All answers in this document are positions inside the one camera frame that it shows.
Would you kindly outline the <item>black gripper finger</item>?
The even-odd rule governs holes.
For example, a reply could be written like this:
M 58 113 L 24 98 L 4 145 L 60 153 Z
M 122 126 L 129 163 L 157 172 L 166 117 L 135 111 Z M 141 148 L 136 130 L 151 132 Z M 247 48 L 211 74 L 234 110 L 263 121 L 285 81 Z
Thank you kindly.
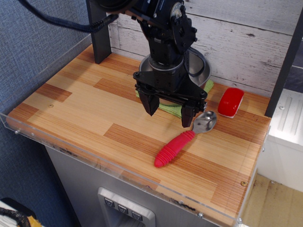
M 195 107 L 184 104 L 181 108 L 181 119 L 183 127 L 190 127 L 194 116 L 196 115 Z
M 157 97 L 155 94 L 148 93 L 147 91 L 143 91 L 141 89 L 138 90 L 138 94 L 146 112 L 150 116 L 153 116 L 160 104 L 159 97 Z

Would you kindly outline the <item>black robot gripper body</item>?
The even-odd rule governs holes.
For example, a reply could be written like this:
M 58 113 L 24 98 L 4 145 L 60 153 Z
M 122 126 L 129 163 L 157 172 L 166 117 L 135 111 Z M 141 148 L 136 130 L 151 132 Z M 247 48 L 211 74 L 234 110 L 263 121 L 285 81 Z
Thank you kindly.
M 148 60 L 152 71 L 138 70 L 133 74 L 137 91 L 141 89 L 179 105 L 193 103 L 196 113 L 206 109 L 207 92 L 189 78 L 189 75 L 195 77 L 200 73 L 189 72 L 189 53 L 180 58 L 176 65 L 169 67 L 153 63 L 151 56 Z

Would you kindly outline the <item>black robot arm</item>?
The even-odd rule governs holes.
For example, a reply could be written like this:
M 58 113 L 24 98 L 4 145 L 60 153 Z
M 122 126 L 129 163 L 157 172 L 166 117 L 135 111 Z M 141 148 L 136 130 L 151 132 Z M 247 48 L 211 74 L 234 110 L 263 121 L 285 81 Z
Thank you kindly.
M 182 0 L 99 0 L 103 11 L 126 14 L 137 20 L 148 40 L 150 71 L 133 74 L 135 89 L 149 115 L 159 108 L 161 100 L 181 105 L 183 127 L 189 127 L 195 115 L 205 110 L 207 93 L 193 82 L 205 70 L 190 71 L 190 55 L 202 58 L 192 48 L 197 29 L 186 15 Z

